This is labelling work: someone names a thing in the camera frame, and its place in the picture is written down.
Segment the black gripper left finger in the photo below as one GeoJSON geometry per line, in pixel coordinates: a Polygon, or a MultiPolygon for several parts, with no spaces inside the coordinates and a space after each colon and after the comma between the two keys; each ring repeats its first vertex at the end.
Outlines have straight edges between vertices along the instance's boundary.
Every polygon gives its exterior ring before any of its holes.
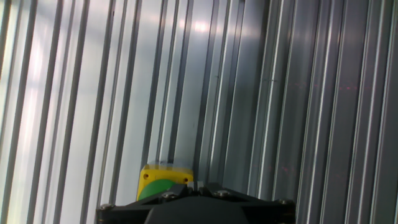
{"type": "Polygon", "coordinates": [[[117,206],[106,203],[96,209],[96,223],[145,223],[150,211],[167,202],[193,196],[194,182],[176,184],[174,182],[151,182],[144,187],[143,198],[136,202],[117,206]]]}

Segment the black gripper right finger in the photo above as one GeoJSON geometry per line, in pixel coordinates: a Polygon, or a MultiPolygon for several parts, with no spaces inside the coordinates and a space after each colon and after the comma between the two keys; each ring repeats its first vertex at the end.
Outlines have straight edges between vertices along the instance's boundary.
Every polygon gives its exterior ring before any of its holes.
{"type": "Polygon", "coordinates": [[[218,183],[196,183],[203,199],[196,211],[208,223],[295,223],[295,202],[290,199],[265,201],[228,189],[218,183]]]}

